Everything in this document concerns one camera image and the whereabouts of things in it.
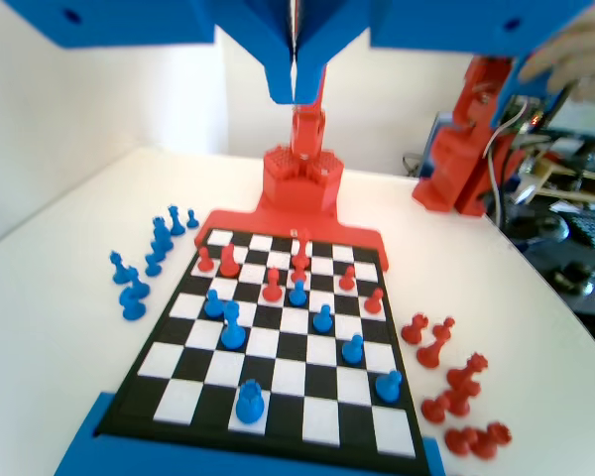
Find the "person's hand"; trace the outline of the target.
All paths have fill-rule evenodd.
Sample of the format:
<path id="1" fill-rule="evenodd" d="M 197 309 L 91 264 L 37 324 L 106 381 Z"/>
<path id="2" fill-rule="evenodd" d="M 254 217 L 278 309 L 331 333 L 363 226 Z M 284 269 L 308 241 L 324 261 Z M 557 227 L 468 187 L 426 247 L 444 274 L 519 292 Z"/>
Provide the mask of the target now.
<path id="1" fill-rule="evenodd" d="M 595 7 L 536 51 L 522 67 L 519 79 L 527 82 L 546 71 L 550 73 L 549 93 L 571 86 L 573 100 L 595 102 Z"/>

